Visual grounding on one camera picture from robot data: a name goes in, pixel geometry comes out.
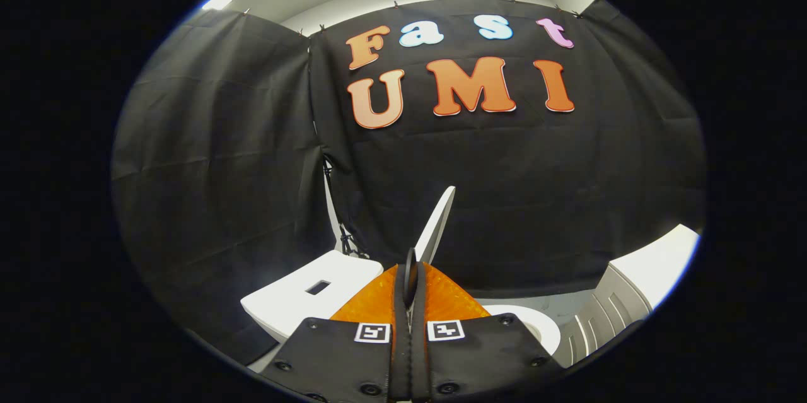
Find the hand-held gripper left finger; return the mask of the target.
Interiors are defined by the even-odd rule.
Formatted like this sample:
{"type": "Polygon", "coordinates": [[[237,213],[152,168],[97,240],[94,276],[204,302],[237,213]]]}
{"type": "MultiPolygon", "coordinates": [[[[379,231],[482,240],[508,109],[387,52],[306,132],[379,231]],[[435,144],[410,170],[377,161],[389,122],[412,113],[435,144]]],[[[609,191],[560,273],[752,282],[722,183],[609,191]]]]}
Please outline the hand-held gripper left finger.
{"type": "Polygon", "coordinates": [[[330,318],[305,318],[262,376],[321,402],[411,400],[413,267],[383,272],[330,318]]]}

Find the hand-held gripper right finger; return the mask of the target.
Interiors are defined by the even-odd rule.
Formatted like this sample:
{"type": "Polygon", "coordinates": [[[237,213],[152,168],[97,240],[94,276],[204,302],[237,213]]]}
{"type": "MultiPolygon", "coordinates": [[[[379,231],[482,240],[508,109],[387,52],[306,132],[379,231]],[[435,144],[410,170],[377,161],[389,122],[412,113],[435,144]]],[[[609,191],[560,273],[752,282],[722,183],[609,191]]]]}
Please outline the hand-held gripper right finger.
{"type": "Polygon", "coordinates": [[[432,265],[419,263],[413,302],[415,402],[523,402],[565,369],[517,314],[484,316],[432,265]]]}

